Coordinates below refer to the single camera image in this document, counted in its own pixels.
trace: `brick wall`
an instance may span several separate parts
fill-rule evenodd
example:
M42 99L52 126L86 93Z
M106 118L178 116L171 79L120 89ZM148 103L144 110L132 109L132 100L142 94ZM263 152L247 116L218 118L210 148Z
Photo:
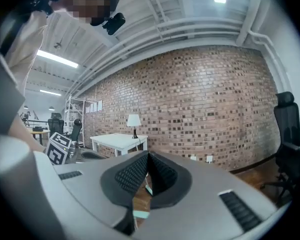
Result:
M224 169L241 168L275 153L279 131L273 109L276 86L257 50L204 46L167 52L118 71L81 97L102 100L102 111L84 116L84 134L132 133L129 114L139 114L137 134L148 149L207 155ZM113 149L99 152L114 156Z

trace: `black lamp base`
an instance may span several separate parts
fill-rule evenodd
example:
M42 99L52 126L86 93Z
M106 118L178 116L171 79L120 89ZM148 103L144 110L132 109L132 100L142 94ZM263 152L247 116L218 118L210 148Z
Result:
M132 139L138 139L136 129L133 129L133 136L132 136Z

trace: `wooden desk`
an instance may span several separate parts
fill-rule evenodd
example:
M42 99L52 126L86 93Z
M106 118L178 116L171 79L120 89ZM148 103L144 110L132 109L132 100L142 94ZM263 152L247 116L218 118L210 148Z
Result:
M128 150L143 144L143 150L148 150L148 136L138 135L138 138L132 138L132 134L113 133L100 136L92 136L92 148L97 151L97 145L103 145L114 149L115 156L118 156L118 151L121 155L128 154Z
M42 134L48 134L50 133L49 130L43 130L43 131L33 131L32 129L28 128L29 132L32 134L34 138L36 138L36 135L39 134L40 144L43 145L42 142Z

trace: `white shelving rack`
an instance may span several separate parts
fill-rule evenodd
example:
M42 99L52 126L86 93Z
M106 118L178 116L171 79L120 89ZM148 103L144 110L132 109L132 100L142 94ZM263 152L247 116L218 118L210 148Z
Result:
M63 127L64 132L72 133L73 125L75 119L81 119L82 128L80 131L80 135L82 136L82 141L79 141L79 145L85 147L85 102L86 99L72 97L71 95L65 101L64 105L64 120L66 126Z

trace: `wooden floor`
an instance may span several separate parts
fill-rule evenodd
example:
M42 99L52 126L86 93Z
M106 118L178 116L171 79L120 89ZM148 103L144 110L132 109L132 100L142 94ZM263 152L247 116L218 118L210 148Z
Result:
M275 163L275 159L271 159L270 161L265 162L264 164L257 166L253 169L247 170L245 172L241 172L236 174L238 178L253 186L259 191L262 191L273 203L276 202L278 195L280 194L280 189L277 187L267 186L265 189L260 190L260 186L264 182L275 182L277 181L276 176L278 175L278 166ZM152 187L151 177L147 177L147 181ZM148 193L145 188L145 183L139 188L138 192L134 196L133 205L134 210L137 211L150 211L150 201L152 196ZM138 226L144 220L141 218L137 218Z

